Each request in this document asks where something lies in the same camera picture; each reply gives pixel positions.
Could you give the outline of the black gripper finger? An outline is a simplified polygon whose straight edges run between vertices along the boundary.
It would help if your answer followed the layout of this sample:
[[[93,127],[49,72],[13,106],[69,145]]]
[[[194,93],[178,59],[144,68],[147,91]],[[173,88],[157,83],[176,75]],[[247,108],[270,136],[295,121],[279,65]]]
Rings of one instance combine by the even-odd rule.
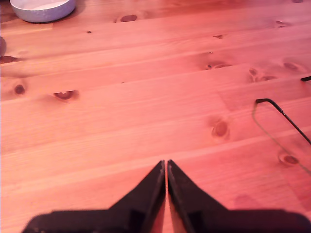
[[[114,233],[151,233],[166,197],[165,162],[161,160],[128,194],[109,210]]]
[[[182,225],[188,233],[206,233],[205,214],[227,212],[227,208],[207,194],[173,161],[167,162],[168,193]]]

